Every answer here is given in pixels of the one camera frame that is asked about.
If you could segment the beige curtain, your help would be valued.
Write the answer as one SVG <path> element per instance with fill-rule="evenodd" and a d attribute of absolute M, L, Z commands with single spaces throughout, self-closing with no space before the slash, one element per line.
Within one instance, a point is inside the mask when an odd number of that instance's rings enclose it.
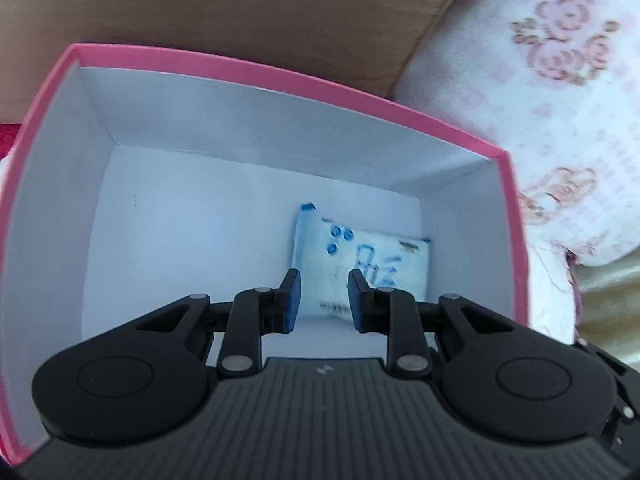
<path fill-rule="evenodd" d="M 639 249 L 606 266 L 578 266 L 578 334 L 639 369 Z"/>

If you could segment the bear print blanket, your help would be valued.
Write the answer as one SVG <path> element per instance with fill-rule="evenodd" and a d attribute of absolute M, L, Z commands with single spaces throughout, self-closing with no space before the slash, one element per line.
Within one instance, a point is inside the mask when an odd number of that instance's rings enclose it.
<path fill-rule="evenodd" d="M 191 292 L 225 300 L 277 281 L 299 208 L 312 203 L 356 229 L 430 240 L 431 297 L 458 292 L 511 314 L 524 276 L 524 320 L 569 342 L 567 264 L 520 233 L 505 159 L 442 122 L 420 131 L 361 116 L 43 128 L 26 157 L 1 164 L 21 174 L 1 195 L 13 223 L 6 305 L 62 321 L 68 344 Z"/>

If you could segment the pink cardboard box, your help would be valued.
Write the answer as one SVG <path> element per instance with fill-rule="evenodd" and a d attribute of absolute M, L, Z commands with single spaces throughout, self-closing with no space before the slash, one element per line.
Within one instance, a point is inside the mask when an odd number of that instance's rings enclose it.
<path fill-rule="evenodd" d="M 426 238 L 428 294 L 526 323 L 508 154 L 446 122 L 288 70 L 74 44 L 1 164 L 1 455 L 46 440 L 49 356 L 191 292 L 280 281 L 300 206 Z"/>

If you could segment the pink patterned pillow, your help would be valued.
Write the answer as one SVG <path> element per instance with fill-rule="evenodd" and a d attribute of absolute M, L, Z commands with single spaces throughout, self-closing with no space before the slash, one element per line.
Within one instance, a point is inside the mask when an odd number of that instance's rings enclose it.
<path fill-rule="evenodd" d="M 395 96 L 509 152 L 531 236 L 638 247 L 639 0 L 456 0 Z"/>

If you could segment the blue tissue pack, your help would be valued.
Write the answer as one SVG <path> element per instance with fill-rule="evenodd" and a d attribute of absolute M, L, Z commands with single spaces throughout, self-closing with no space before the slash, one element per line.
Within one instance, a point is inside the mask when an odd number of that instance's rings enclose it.
<path fill-rule="evenodd" d="M 397 288 L 424 301 L 431 241 L 357 230 L 323 218 L 312 203 L 300 206 L 292 267 L 302 279 L 302 318 L 352 318 L 348 274 L 357 269 L 372 288 Z"/>

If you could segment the brown cushion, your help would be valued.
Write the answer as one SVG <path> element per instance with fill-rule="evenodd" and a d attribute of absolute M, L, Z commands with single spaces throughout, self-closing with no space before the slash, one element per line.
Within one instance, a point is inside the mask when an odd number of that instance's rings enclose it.
<path fill-rule="evenodd" d="M 232 56 L 388 96 L 454 0 L 1 0 L 1 119 L 75 42 Z"/>

